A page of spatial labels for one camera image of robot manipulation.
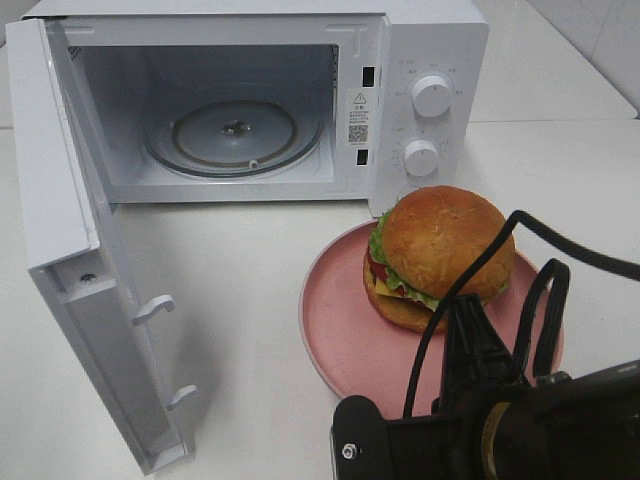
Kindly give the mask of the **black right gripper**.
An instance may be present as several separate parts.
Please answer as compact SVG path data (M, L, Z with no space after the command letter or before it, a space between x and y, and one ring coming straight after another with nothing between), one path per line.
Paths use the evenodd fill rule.
M550 384L507 379L511 351L478 295L456 297L438 403L441 414L388 424L396 479L636 479L639 363Z

